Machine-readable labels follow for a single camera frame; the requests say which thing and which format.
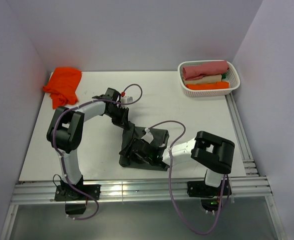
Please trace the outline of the dark grey t shirt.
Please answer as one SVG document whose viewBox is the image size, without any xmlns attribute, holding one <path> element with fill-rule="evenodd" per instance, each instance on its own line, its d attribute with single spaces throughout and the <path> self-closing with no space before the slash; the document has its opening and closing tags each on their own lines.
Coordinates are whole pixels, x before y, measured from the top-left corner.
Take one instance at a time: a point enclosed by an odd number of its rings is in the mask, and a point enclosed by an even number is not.
<svg viewBox="0 0 294 240">
<path fill-rule="evenodd" d="M 143 135 L 145 134 L 143 127 L 136 126 L 135 124 L 131 123 L 130 129 L 129 130 L 123 130 L 122 133 L 122 145 L 121 145 L 121 150 L 126 147 L 129 142 L 132 139 L 141 139 Z M 168 143 L 169 139 L 169 132 L 165 129 L 157 129 L 157 128 L 151 128 L 151 133 L 153 134 L 154 140 L 151 142 L 151 144 L 155 146 L 160 146 L 160 145 L 166 145 Z M 149 171 L 163 171 L 165 172 L 166 170 L 149 170 Z"/>
</svg>

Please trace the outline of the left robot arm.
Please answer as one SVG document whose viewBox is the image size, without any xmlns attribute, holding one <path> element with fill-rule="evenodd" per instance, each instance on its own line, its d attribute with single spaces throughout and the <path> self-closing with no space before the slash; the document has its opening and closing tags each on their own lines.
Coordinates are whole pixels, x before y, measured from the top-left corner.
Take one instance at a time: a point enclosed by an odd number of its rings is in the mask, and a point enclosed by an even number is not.
<svg viewBox="0 0 294 240">
<path fill-rule="evenodd" d="M 59 157 L 62 171 L 58 195 L 68 200 L 89 197 L 89 193 L 85 192 L 77 154 L 84 123 L 96 116 L 107 115 L 115 126 L 127 130 L 129 108 L 126 106 L 133 103 L 133 98 L 126 96 L 124 91 L 108 88 L 105 94 L 94 96 L 89 102 L 71 108 L 59 106 L 55 110 L 46 138 Z"/>
</svg>

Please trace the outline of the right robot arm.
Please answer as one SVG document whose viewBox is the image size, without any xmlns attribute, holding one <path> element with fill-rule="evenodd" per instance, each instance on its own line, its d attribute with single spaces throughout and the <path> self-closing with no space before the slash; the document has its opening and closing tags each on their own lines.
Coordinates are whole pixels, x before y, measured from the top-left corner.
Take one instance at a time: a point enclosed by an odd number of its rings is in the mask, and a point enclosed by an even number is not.
<svg viewBox="0 0 294 240">
<path fill-rule="evenodd" d="M 196 137 L 169 148 L 169 132 L 164 129 L 136 128 L 124 131 L 119 164 L 124 168 L 167 171 L 170 165 L 194 160 L 206 168 L 202 181 L 189 181 L 187 194 L 212 198 L 231 191 L 231 173 L 235 144 L 217 135 L 199 131 Z"/>
</svg>

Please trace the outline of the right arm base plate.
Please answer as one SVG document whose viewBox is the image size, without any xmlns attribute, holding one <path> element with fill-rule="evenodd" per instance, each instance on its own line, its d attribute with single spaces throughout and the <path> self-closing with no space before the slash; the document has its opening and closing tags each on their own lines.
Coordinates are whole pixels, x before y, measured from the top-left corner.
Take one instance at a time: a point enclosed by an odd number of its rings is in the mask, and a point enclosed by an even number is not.
<svg viewBox="0 0 294 240">
<path fill-rule="evenodd" d="M 205 181 L 188 181 L 187 194 L 191 198 L 198 198 L 201 202 L 201 209 L 205 213 L 215 214 L 218 212 L 220 204 L 220 193 L 227 197 L 227 200 L 232 194 L 231 186 L 228 180 L 222 190 L 222 183 L 219 187 L 205 185 Z"/>
</svg>

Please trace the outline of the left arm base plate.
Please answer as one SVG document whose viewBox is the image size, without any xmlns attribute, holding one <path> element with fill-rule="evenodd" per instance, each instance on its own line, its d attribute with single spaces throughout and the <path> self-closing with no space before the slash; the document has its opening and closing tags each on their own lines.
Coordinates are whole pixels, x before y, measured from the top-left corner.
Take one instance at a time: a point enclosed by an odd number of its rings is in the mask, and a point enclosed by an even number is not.
<svg viewBox="0 0 294 240">
<path fill-rule="evenodd" d="M 85 184 L 80 186 L 80 190 L 96 200 L 99 200 L 100 196 L 99 184 Z M 87 201 L 89 197 L 73 190 L 68 184 L 62 182 L 56 187 L 55 202 L 65 202 L 65 213 L 69 215 L 82 215 L 84 214 Z"/>
</svg>

